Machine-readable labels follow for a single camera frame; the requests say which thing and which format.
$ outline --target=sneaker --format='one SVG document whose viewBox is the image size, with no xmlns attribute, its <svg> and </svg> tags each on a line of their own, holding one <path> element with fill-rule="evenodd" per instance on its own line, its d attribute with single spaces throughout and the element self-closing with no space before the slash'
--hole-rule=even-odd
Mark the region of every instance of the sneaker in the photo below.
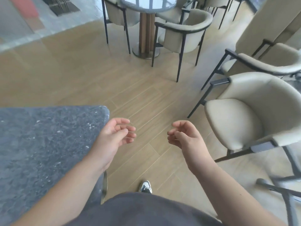
<svg viewBox="0 0 301 226">
<path fill-rule="evenodd" d="M 152 193 L 153 192 L 151 190 L 151 184 L 150 184 L 150 182 L 148 180 L 142 182 L 142 184 L 141 184 L 141 186 L 139 188 L 139 192 L 142 192 L 142 193 Z"/>
</svg>

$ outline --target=wooden floor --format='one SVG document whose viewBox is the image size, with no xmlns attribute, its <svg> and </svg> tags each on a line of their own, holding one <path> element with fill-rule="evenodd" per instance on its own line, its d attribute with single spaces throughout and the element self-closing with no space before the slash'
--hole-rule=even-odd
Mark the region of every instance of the wooden floor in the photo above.
<svg viewBox="0 0 301 226">
<path fill-rule="evenodd" d="M 204 191 L 188 170 L 181 151 L 168 144 L 166 132 L 173 121 L 185 119 L 200 99 L 200 88 L 223 56 L 224 49 L 235 50 L 236 41 L 253 17 L 243 3 L 232 22 L 235 10 L 234 2 L 220 30 L 218 25 L 223 11 L 218 10 L 206 31 L 198 65 L 194 66 L 197 49 L 184 54 L 178 83 L 175 82 L 178 54 L 162 48 L 152 68 L 151 60 L 128 54 L 123 27 L 108 25 L 107 45 L 103 21 L 2 53 L 0 106 L 107 106 L 111 117 L 131 120 L 137 128 L 137 139 L 118 150 L 107 170 L 106 199 L 125 191 L 136 191 L 140 182 L 148 179 L 154 194 L 215 215 Z M 139 25 L 129 28 L 131 46 L 138 41 L 138 32 Z M 225 156 L 226 149 L 213 134 L 203 106 L 195 111 L 190 121 L 202 134 L 212 157 Z M 300 144 L 293 147 L 301 149 Z M 255 186 L 257 178 L 292 173 L 281 149 L 219 165 L 266 209 L 287 221 L 281 196 Z"/>
</svg>

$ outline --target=table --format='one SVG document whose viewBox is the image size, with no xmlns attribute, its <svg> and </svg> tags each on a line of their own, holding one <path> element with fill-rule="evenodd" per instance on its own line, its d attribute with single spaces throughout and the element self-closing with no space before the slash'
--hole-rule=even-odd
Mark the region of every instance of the table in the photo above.
<svg viewBox="0 0 301 226">
<path fill-rule="evenodd" d="M 121 0 L 126 7 L 140 12 L 139 44 L 133 53 L 139 58 L 151 59 L 155 37 L 155 13 L 165 12 L 175 7 L 177 0 Z M 156 49 L 155 57 L 160 53 Z"/>
<path fill-rule="evenodd" d="M 105 106 L 0 108 L 0 226 L 28 211 L 89 151 Z M 100 204 L 103 174 L 85 209 Z"/>
</svg>

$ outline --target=hand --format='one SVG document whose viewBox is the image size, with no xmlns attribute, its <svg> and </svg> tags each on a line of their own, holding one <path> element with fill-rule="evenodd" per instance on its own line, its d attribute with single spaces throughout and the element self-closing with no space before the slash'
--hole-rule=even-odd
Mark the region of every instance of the hand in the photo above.
<svg viewBox="0 0 301 226">
<path fill-rule="evenodd" d="M 111 164 L 118 148 L 124 144 L 132 143 L 136 134 L 135 127 L 129 126 L 130 120 L 126 118 L 113 118 L 103 127 L 96 138 L 86 158 L 95 162 L 103 172 Z"/>
<path fill-rule="evenodd" d="M 175 121 L 172 126 L 175 128 L 167 132 L 168 142 L 182 149 L 187 166 L 194 175 L 214 163 L 201 134 L 190 121 Z"/>
</svg>

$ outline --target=glass tabletop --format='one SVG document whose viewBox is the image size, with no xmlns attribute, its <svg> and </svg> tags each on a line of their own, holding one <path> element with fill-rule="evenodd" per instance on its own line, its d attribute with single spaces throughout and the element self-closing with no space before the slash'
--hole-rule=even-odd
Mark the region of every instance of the glass tabletop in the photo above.
<svg viewBox="0 0 301 226">
<path fill-rule="evenodd" d="M 121 0 L 128 8 L 142 13 L 160 13 L 175 7 L 177 0 Z"/>
</svg>

